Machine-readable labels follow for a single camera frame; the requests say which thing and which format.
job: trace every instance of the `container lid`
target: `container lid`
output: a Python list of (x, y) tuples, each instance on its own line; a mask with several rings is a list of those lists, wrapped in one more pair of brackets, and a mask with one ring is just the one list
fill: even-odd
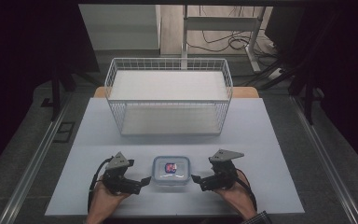
[(190, 160), (181, 156), (158, 156), (153, 161), (153, 179), (161, 186), (183, 186), (190, 178)]

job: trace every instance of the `white tabletop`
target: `white tabletop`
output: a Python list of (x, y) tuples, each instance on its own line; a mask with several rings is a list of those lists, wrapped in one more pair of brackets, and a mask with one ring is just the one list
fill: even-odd
[[(135, 160), (125, 176), (140, 181), (151, 176), (153, 159), (161, 155), (186, 156), (191, 174), (212, 175), (208, 157), (219, 148), (245, 154), (233, 162), (246, 173), (258, 211), (304, 213), (262, 99), (232, 99), (220, 136), (123, 137), (106, 100), (92, 98), (46, 215), (86, 215), (92, 176), (103, 160), (119, 151)], [(159, 187), (152, 180), (139, 195), (126, 199), (114, 216), (234, 214), (218, 195), (201, 191), (192, 180), (184, 187)]]

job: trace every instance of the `hand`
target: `hand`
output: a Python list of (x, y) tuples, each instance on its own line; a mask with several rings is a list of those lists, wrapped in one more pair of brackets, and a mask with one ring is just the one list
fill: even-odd
[(118, 205), (126, 198), (130, 197), (128, 193), (113, 195), (101, 181), (98, 181), (94, 189), (94, 196), (87, 216), (88, 224), (100, 224), (110, 217), (117, 209)]
[[(238, 178), (249, 186), (244, 174), (238, 170), (237, 174)], [(257, 215), (248, 192), (239, 183), (235, 182), (231, 189), (215, 189), (214, 192), (219, 194), (244, 220)]]

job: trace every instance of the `plastic container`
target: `plastic container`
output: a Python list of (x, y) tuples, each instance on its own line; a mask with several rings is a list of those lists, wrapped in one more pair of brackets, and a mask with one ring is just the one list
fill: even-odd
[(153, 180), (160, 186), (184, 186), (190, 178), (190, 160), (180, 156), (159, 156), (153, 161)]
[(105, 81), (122, 135), (219, 135), (231, 96), (224, 59), (115, 58)]

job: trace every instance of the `wire basket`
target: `wire basket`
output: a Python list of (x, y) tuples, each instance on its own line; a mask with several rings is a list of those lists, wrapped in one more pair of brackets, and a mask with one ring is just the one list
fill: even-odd
[(115, 58), (105, 81), (122, 135), (219, 135), (231, 96), (225, 59)]

